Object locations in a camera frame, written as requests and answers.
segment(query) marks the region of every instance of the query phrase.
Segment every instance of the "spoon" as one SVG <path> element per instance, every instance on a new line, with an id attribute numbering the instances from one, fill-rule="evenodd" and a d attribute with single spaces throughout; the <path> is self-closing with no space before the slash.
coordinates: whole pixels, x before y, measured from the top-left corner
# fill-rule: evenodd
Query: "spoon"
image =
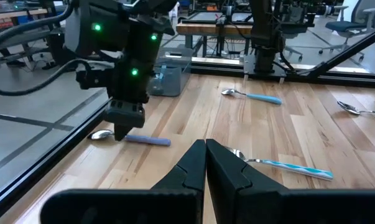
<path id="1" fill-rule="evenodd" d="M 239 93 L 241 95 L 244 95 L 244 96 L 247 96 L 251 99 L 255 99 L 255 100 L 262 100 L 262 101 L 266 101 L 266 102 L 270 102 L 270 103 L 275 103 L 277 105 L 280 105 L 282 102 L 281 102 L 281 99 L 277 98 L 277 97 L 274 97 L 274 96 L 266 96 L 266 95 L 258 95 L 258 94 L 245 94 L 245 93 L 241 93 L 235 89 L 227 89 L 227 90 L 223 90 L 222 92 L 222 95 L 232 95 L 233 93 Z"/>
<path id="2" fill-rule="evenodd" d="M 375 111 L 361 111 L 355 108 L 354 106 L 351 106 L 349 104 L 346 104 L 340 101 L 338 101 L 338 104 L 342 107 L 342 109 L 354 115 L 360 115 L 361 113 L 374 113 L 375 114 Z"/>
<path id="3" fill-rule="evenodd" d="M 309 175 L 309 176 L 317 177 L 317 178 L 324 179 L 324 180 L 333 179 L 333 174 L 330 171 L 303 167 L 303 166 L 298 166 L 298 165 L 293 165 L 293 164 L 286 164 L 283 162 L 270 161 L 267 159 L 246 159 L 244 154 L 240 150 L 232 149 L 230 147 L 226 147 L 226 148 L 229 149 L 238 158 L 242 159 L 244 162 L 257 162 L 260 164 L 265 164 L 265 165 L 269 165 L 272 167 L 277 167 L 277 168 L 289 170 L 292 172 L 296 172 L 298 174 Z"/>
<path id="4" fill-rule="evenodd" d="M 89 134 L 88 137 L 86 138 L 90 140 L 102 140 L 113 135 L 114 135 L 114 132 L 112 130 L 105 129 L 105 130 L 95 131 Z M 170 146 L 170 140 L 164 139 L 164 138 L 154 138 L 154 137 L 148 137 L 148 136 L 136 136 L 136 135 L 127 134 L 124 139 L 127 141 L 132 141 L 132 142 L 156 144 L 160 146 Z"/>

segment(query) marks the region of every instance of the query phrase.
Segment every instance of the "gray floor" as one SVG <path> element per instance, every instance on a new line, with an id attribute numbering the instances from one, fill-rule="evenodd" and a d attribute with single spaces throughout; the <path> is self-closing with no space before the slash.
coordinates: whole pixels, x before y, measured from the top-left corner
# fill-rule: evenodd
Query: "gray floor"
<path id="1" fill-rule="evenodd" d="M 235 14 L 234 20 L 244 19 L 244 14 Z M 199 14 L 193 19 L 215 19 L 215 13 Z M 291 63 L 317 65 L 338 54 L 338 51 L 325 51 L 319 55 L 321 47 L 330 44 L 341 44 L 344 39 L 334 35 L 325 28 L 325 23 L 332 18 L 316 20 L 316 26 L 295 39 L 287 40 L 287 45 L 303 53 L 299 56 L 285 53 Z M 351 39 L 353 44 L 362 37 Z M 162 45 L 178 47 L 184 44 L 182 35 L 164 35 Z M 208 49 L 215 47 L 215 40 L 209 40 Z M 242 40 L 228 40 L 225 50 L 240 51 L 244 48 Z M 17 52 L 20 47 L 13 47 Z M 342 67 L 361 67 L 375 73 L 375 44 L 364 50 L 366 58 L 359 63 L 358 57 L 343 62 Z M 34 56 L 35 61 L 48 61 L 49 54 L 44 57 Z M 43 71 L 44 63 L 39 62 L 33 72 L 32 68 L 17 69 L 0 66 L 0 88 L 4 90 L 21 90 L 42 82 L 52 74 L 53 70 Z M 51 146 L 64 138 L 70 130 L 78 126 L 87 116 L 92 114 L 99 105 L 106 101 L 104 90 L 81 90 L 75 81 L 74 73 L 66 73 L 47 88 L 36 93 L 20 97 L 0 96 L 0 188 L 30 167 L 44 155 Z"/>

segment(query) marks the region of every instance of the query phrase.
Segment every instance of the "blue handle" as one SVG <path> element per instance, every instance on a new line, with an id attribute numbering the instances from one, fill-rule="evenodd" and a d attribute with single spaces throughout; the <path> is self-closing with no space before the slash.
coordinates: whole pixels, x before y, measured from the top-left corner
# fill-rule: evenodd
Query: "blue handle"
<path id="1" fill-rule="evenodd" d="M 274 96 L 266 96 L 266 95 L 258 95 L 258 94 L 247 94 L 247 96 L 251 99 L 262 100 L 262 101 L 266 101 L 270 103 L 275 103 L 277 105 L 280 105 L 282 103 L 281 99 L 274 97 Z"/>
<path id="2" fill-rule="evenodd" d="M 170 146 L 170 140 L 164 138 L 154 138 L 149 136 L 136 136 L 128 134 L 127 136 L 125 136 L 125 140 L 148 144 L 156 144 L 160 146 Z"/>

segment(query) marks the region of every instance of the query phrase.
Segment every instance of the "blue and white striped handle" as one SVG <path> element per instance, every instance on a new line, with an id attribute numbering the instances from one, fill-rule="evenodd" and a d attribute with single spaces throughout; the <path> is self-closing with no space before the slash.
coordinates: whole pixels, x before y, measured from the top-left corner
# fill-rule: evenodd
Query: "blue and white striped handle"
<path id="1" fill-rule="evenodd" d="M 148 144 L 155 144 L 160 146 L 170 146 L 170 140 L 164 138 L 155 138 L 149 136 L 136 136 L 128 134 L 124 138 L 127 141 L 134 141 L 134 142 L 141 142 L 141 143 L 148 143 Z"/>
<path id="2" fill-rule="evenodd" d="M 282 101 L 280 98 L 274 97 L 274 96 L 266 96 L 266 95 L 258 95 L 258 94 L 247 94 L 247 97 L 255 100 L 261 100 L 266 101 L 270 103 L 275 103 L 277 105 L 281 105 Z"/>
<path id="3" fill-rule="evenodd" d="M 293 164 L 286 164 L 283 162 L 276 162 L 276 161 L 269 161 L 266 159 L 256 159 L 255 162 L 260 162 L 262 164 L 267 164 L 270 166 L 278 167 L 281 169 L 286 169 L 292 172 L 297 172 L 303 175 L 309 175 L 312 177 L 317 177 L 325 180 L 332 180 L 334 178 L 332 172 L 320 169 L 314 169 L 309 167 L 297 166 Z"/>

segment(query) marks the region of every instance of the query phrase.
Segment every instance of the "gray container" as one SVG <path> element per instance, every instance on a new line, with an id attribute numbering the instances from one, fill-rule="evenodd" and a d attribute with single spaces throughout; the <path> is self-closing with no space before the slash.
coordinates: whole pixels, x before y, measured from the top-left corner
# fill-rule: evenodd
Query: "gray container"
<path id="1" fill-rule="evenodd" d="M 148 92 L 152 96 L 179 96 L 190 78 L 192 49 L 164 47 L 159 50 Z"/>

